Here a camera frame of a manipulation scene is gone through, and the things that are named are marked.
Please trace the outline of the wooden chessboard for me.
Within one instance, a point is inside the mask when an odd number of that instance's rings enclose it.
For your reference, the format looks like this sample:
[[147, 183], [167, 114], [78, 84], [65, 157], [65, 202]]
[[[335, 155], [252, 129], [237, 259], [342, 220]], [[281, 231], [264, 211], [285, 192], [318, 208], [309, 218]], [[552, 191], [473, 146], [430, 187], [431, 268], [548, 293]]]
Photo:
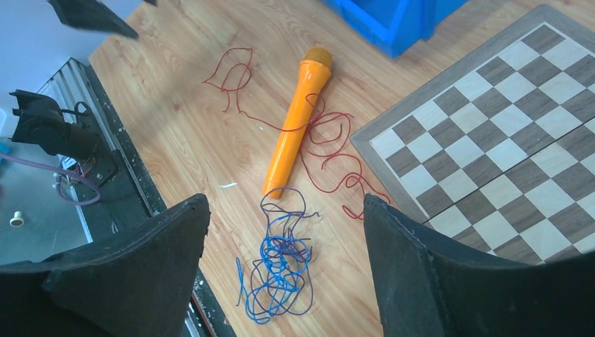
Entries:
[[540, 5], [352, 136], [413, 220], [527, 264], [594, 250], [594, 33]]

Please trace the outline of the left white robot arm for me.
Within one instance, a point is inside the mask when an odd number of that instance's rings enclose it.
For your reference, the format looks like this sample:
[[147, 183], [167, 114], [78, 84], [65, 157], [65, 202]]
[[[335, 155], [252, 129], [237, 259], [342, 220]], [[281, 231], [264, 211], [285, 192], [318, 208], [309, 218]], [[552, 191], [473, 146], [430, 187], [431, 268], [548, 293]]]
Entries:
[[[101, 1], [50, 1], [49, 4], [66, 26], [139, 39], [139, 34]], [[47, 95], [20, 89], [9, 95], [16, 99], [17, 106], [9, 109], [16, 121], [15, 126], [2, 133], [4, 138], [14, 143], [38, 145], [49, 155], [60, 154], [78, 160], [109, 152], [100, 134], [64, 119], [65, 114], [92, 117], [92, 109], [85, 102], [77, 102], [73, 109], [63, 109]]]

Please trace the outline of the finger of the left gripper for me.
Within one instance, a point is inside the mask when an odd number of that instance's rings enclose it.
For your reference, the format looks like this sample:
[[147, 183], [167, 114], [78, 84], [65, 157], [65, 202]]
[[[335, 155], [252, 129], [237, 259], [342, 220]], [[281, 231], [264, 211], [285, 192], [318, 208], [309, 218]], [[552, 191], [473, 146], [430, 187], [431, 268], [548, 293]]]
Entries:
[[139, 34], [109, 9], [95, 0], [48, 0], [59, 21], [79, 30], [118, 34], [130, 39], [139, 39]]

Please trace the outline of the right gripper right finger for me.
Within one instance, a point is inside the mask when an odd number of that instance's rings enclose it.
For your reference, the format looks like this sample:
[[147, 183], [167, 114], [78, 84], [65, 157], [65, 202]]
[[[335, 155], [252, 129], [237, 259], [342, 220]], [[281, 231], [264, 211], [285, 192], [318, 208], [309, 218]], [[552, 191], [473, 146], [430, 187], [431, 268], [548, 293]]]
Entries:
[[363, 228], [385, 336], [593, 336], [594, 254], [542, 265], [461, 244], [367, 194]]

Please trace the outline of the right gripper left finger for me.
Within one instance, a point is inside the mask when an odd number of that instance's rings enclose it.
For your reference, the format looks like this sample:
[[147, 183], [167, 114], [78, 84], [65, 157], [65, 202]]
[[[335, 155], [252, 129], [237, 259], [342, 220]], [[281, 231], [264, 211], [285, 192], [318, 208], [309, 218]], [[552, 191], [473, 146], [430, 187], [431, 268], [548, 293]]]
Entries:
[[2, 336], [180, 336], [210, 209], [196, 194], [108, 237], [1, 267]]

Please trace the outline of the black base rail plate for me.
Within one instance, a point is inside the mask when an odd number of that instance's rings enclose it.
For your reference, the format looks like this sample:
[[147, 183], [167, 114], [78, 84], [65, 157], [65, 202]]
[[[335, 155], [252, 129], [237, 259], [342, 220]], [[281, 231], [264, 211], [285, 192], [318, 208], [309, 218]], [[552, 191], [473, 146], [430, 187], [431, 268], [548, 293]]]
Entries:
[[[102, 125], [106, 128], [104, 134], [119, 151], [128, 179], [134, 186], [137, 199], [142, 202], [145, 213], [150, 218], [165, 211], [166, 203], [95, 70], [90, 65], [82, 65], [80, 68], [86, 75], [88, 90], [93, 94], [93, 102], [98, 106]], [[192, 309], [189, 310], [188, 315], [193, 320], [199, 336], [236, 335], [201, 269], [197, 270], [194, 278], [190, 303]]]

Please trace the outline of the blue three-compartment bin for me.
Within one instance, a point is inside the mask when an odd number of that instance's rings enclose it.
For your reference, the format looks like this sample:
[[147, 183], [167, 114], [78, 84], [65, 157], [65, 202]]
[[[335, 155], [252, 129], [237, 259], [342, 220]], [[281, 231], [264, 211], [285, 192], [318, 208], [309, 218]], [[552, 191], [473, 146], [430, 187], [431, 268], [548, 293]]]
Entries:
[[351, 28], [390, 58], [419, 40], [467, 0], [324, 0]]

